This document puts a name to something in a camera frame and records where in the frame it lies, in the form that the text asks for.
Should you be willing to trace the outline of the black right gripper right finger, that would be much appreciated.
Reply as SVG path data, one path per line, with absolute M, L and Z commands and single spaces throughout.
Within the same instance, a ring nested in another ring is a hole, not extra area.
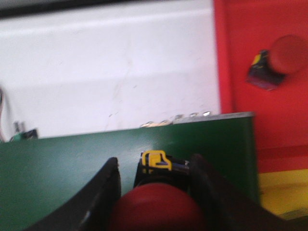
M 287 222 L 237 190 L 200 154 L 190 161 L 191 194 L 211 231 L 287 231 Z

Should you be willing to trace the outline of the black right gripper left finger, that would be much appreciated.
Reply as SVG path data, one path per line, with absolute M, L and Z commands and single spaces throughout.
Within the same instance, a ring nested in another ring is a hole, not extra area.
M 109 158 L 70 200 L 26 231 L 105 231 L 113 205 L 121 196 L 118 159 Z

